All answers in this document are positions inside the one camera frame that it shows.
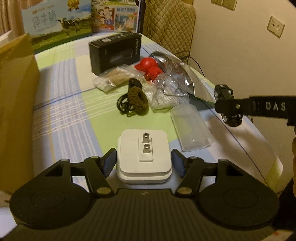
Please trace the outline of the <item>person's hand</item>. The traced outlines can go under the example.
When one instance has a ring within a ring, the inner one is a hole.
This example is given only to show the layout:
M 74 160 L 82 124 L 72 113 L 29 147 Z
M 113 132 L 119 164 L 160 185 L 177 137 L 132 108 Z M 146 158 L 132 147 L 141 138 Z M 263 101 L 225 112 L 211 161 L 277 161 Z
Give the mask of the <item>person's hand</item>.
M 296 137 L 292 141 L 292 153 L 293 153 L 293 195 L 296 197 Z

